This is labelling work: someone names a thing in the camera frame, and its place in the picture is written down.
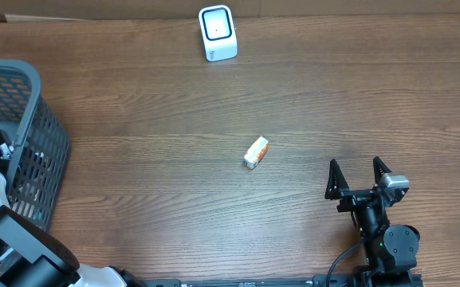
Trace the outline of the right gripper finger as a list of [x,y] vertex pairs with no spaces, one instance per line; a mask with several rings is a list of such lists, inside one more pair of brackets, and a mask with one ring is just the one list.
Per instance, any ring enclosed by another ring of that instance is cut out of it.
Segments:
[[379,156],[373,159],[374,179],[377,187],[387,187],[390,182],[392,171]]
[[329,163],[328,183],[324,198],[329,200],[342,199],[348,192],[349,186],[340,166],[335,159],[332,159]]

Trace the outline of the small orange white box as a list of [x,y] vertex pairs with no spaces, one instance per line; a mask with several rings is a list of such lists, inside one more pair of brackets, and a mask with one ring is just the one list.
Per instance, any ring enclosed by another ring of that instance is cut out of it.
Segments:
[[249,149],[244,154],[244,164],[250,169],[253,170],[262,160],[269,148],[269,141],[260,136],[257,138],[249,147]]

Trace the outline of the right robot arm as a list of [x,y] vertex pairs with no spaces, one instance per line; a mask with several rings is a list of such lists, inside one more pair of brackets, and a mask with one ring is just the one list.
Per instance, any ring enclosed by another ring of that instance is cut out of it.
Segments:
[[[410,181],[391,171],[378,156],[373,159],[373,170],[371,188],[352,190],[338,162],[330,161],[324,197],[337,200],[337,211],[351,215],[360,241],[336,258],[321,282],[326,286],[422,286],[422,277],[411,273],[417,266],[420,233],[413,226],[392,225],[387,216],[387,208],[409,191]],[[359,247],[364,248],[367,264],[335,278],[338,263]]]

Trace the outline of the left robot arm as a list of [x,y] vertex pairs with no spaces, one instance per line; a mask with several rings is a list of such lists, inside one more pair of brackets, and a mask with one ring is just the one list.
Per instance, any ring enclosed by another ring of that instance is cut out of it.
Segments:
[[[0,146],[4,138],[0,132]],[[0,152],[0,169],[6,167]],[[142,286],[123,269],[81,264],[56,238],[9,207],[0,172],[0,286]]]

